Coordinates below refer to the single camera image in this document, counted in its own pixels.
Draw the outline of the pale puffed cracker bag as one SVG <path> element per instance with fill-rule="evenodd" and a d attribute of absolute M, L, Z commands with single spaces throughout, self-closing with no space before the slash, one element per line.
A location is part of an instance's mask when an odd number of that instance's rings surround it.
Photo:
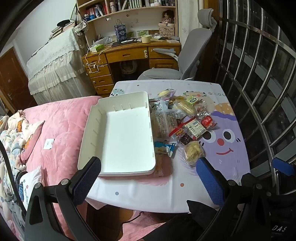
<path fill-rule="evenodd" d="M 199 158 L 205 156 L 204 150 L 198 141 L 189 142 L 184 146 L 185 161 L 188 165 L 193 166 Z"/>

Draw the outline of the dark brown snack packet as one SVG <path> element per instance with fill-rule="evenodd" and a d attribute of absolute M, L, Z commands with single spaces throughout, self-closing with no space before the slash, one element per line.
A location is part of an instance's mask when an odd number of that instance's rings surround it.
<path fill-rule="evenodd" d="M 183 144 L 184 146 L 192 141 L 193 139 L 187 133 L 183 133 L 183 135 L 179 138 L 179 143 Z"/>

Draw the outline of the white label snack packet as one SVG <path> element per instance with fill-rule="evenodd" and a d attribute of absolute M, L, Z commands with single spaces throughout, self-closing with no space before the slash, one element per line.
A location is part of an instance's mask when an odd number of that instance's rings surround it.
<path fill-rule="evenodd" d="M 206 128 L 196 119 L 193 119 L 185 124 L 185 128 L 196 138 L 200 138 L 204 133 L 207 132 Z"/>

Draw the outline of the red small snack packet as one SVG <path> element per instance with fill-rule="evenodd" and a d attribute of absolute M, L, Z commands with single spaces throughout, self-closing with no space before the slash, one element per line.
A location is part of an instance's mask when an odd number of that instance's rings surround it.
<path fill-rule="evenodd" d="M 210 115 L 203 116 L 201 119 L 201 124 L 207 130 L 212 129 L 217 125 Z"/>

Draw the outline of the blue white snack packet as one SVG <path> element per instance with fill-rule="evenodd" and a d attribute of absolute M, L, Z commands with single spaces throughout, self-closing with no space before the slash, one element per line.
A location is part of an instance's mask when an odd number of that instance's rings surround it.
<path fill-rule="evenodd" d="M 167 154 L 168 157 L 171 157 L 174 153 L 176 143 L 163 143 L 156 141 L 154 142 L 154 152 L 156 154 Z"/>

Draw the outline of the mixed nuts clear packet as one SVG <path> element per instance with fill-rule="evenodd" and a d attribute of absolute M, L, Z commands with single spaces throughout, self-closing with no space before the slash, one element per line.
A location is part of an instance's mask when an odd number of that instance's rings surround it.
<path fill-rule="evenodd" d="M 207 111 L 207 106 L 205 103 L 200 102 L 195 105 L 197 116 L 208 116 L 210 112 Z"/>

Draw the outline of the large clear bread package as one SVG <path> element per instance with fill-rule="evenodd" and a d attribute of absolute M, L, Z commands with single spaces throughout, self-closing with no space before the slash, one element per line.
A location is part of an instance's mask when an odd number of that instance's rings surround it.
<path fill-rule="evenodd" d="M 156 110 L 151 113 L 152 134 L 156 139 L 166 139 L 177 126 L 174 110 Z"/>

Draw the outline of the green square candy packet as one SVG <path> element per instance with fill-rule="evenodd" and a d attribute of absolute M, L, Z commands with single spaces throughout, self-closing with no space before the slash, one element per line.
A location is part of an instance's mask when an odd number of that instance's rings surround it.
<path fill-rule="evenodd" d="M 191 104 L 191 105 L 195 105 L 196 103 L 199 102 L 199 99 L 196 96 L 189 96 L 186 101 Z"/>

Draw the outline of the long bread roll package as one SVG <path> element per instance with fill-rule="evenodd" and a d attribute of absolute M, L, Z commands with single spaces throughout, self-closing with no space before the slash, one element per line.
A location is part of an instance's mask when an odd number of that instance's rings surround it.
<path fill-rule="evenodd" d="M 197 114 L 196 109 L 185 100 L 175 100 L 174 104 L 178 109 L 183 111 L 188 116 L 195 116 Z"/>

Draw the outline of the yellow cake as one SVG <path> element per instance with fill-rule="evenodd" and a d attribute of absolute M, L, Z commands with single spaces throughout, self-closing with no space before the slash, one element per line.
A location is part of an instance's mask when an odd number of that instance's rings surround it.
<path fill-rule="evenodd" d="M 171 98 L 175 94 L 175 92 L 176 91 L 174 89 L 168 88 L 158 93 L 158 97 L 162 99 Z"/>

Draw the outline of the white printed pillow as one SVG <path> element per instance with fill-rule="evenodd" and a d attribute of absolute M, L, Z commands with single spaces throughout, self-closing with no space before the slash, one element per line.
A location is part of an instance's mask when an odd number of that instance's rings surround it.
<path fill-rule="evenodd" d="M 37 183 L 44 184 L 42 166 L 38 166 L 36 169 L 34 169 L 28 173 L 25 173 L 20 178 L 20 185 L 18 188 L 18 193 L 21 198 L 21 201 L 23 202 L 23 206 L 24 206 L 25 210 L 28 209 L 34 186 Z"/>

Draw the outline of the pink quilt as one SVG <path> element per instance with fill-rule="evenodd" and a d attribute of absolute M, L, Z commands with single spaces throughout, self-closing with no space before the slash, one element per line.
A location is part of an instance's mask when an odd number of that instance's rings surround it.
<path fill-rule="evenodd" d="M 82 137 L 90 109 L 99 96 L 50 102 L 25 109 L 30 123 L 43 121 L 39 139 L 27 161 L 30 172 L 42 166 L 45 186 L 70 179 L 77 172 Z"/>

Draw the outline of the metal window bars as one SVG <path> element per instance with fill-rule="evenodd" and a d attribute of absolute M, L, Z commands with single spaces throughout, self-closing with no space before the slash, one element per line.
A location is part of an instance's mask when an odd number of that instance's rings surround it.
<path fill-rule="evenodd" d="M 295 44 L 257 1 L 219 1 L 216 82 L 238 119 L 251 173 L 279 194 L 295 181 L 275 169 L 295 164 Z"/>

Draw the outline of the wooden desk with drawers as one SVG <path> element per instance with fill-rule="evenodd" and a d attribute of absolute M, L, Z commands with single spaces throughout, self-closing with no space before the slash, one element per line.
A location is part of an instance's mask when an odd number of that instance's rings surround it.
<path fill-rule="evenodd" d="M 154 48 L 173 49 L 180 54 L 179 42 L 152 41 L 121 46 L 106 46 L 98 53 L 87 53 L 82 57 L 86 75 L 89 77 L 97 95 L 107 97 L 119 81 L 136 80 L 144 71 L 152 68 L 171 68 L 178 70 L 177 61 L 170 56 L 153 51 Z"/>

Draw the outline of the doll on shelf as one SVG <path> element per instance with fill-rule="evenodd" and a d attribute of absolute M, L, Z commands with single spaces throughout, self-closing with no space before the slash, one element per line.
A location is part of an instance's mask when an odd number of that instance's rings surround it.
<path fill-rule="evenodd" d="M 162 13 L 162 23 L 163 24 L 173 24 L 175 14 L 172 10 L 168 9 Z"/>

